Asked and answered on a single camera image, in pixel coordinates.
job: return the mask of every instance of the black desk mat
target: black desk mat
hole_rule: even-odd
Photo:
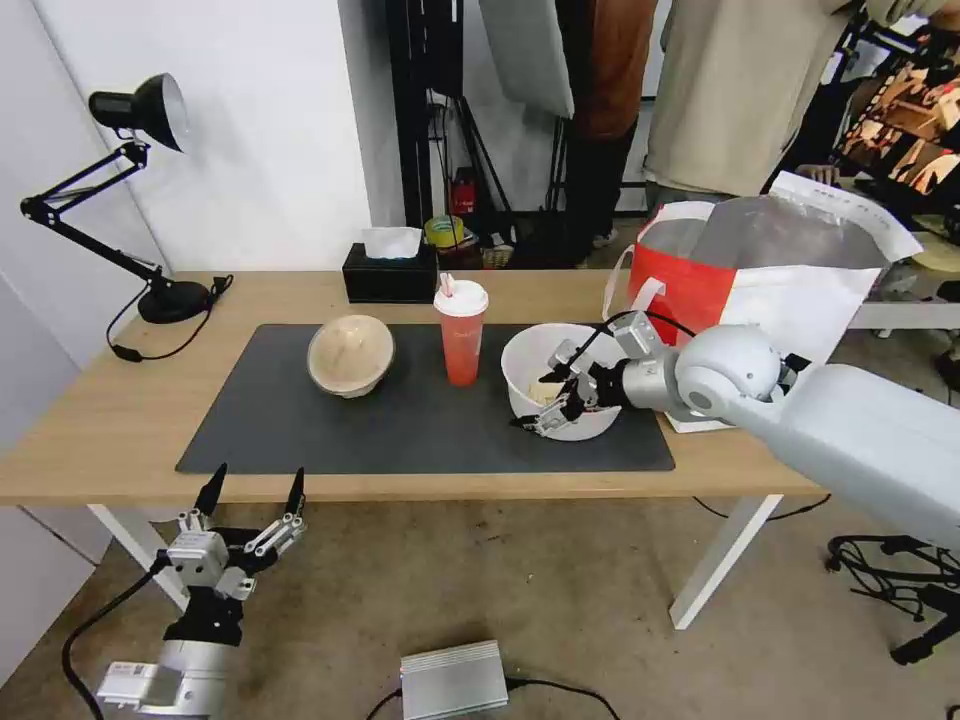
[[[317,325],[256,329],[177,464],[185,473],[313,474],[672,470],[656,417],[624,410],[605,433],[560,442],[510,427],[500,352],[525,326],[483,329],[480,375],[447,382],[437,325],[391,325],[393,365],[369,395],[345,400],[307,372]]]

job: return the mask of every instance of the table leg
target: table leg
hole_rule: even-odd
[[[156,560],[157,550],[167,547],[167,543],[154,530],[153,525],[136,508],[106,505],[87,507],[144,570],[148,570]],[[187,609],[186,588],[172,568],[167,568],[154,580],[177,607],[181,610]]]
[[[766,495],[740,499],[670,606],[670,617],[677,630],[690,626],[782,498],[783,495]]]

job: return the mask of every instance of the tissue box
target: tissue box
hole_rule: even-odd
[[[355,243],[343,263],[351,303],[432,303],[437,291],[437,253],[420,245],[416,257],[374,260]]]

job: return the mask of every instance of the shoe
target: shoe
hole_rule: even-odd
[[[616,228],[611,228],[610,232],[606,235],[594,235],[593,249],[600,250],[601,248],[609,247],[617,241],[618,237],[620,237],[620,233],[617,232]]]

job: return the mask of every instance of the plastic cup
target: plastic cup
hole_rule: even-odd
[[[440,311],[443,358],[451,385],[465,387],[477,379],[483,314],[490,304],[487,291],[472,280],[453,280],[453,294],[438,290],[433,306]]]

